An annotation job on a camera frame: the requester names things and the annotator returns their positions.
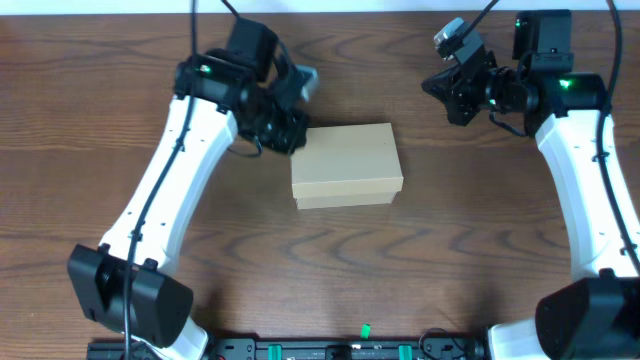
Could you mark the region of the brown cardboard box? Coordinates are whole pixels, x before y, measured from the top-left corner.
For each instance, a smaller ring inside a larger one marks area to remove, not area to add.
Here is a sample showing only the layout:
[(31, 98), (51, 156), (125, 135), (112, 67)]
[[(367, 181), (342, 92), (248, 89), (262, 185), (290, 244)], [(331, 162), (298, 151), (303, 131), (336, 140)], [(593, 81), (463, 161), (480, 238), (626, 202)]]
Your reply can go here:
[(390, 204), (404, 183), (389, 123), (310, 129), (291, 176), (300, 210)]

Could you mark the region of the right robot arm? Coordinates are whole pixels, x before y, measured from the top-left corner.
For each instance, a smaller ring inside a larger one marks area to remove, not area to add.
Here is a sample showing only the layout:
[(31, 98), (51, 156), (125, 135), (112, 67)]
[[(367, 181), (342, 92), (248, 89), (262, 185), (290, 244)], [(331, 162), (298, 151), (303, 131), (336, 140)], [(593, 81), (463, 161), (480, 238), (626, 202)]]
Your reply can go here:
[(636, 359), (639, 220), (619, 165), (606, 90), (595, 73), (455, 65), (421, 84), (450, 123), (487, 109), (521, 113), (553, 177), (569, 238), (570, 285), (533, 317), (490, 327), (491, 359)]

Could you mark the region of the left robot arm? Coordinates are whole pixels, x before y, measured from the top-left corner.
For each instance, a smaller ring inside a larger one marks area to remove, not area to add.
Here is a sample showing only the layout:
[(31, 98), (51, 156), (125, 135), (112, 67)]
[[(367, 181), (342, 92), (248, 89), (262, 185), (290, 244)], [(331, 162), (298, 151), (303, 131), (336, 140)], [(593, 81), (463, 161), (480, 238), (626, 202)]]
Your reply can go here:
[(84, 315), (119, 332), (91, 359), (203, 359), (208, 333), (191, 318), (194, 295), (174, 275), (191, 217), (237, 138), (290, 155), (306, 142), (297, 103), (318, 84), (287, 56), (245, 60), (221, 49), (181, 62), (159, 145), (131, 200), (94, 248), (77, 245), (67, 271)]

